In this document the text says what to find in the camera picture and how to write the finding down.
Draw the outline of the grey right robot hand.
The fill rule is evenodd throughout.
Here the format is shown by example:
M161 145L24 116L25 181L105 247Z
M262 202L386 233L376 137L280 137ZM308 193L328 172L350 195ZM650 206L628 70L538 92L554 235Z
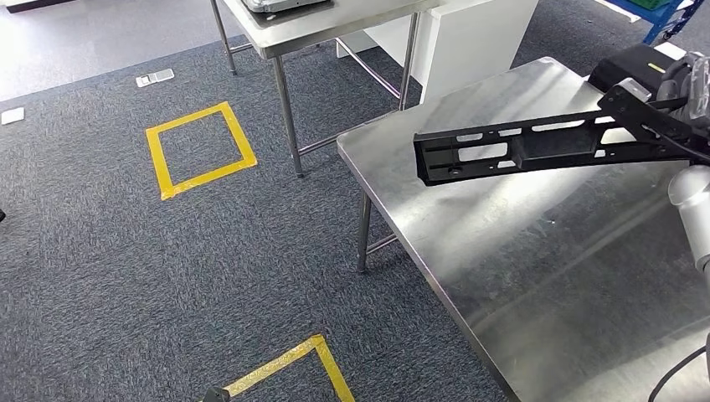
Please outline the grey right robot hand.
M658 101L686 98L684 106L668 114L709 138L709 57L686 53L666 69L656 93Z

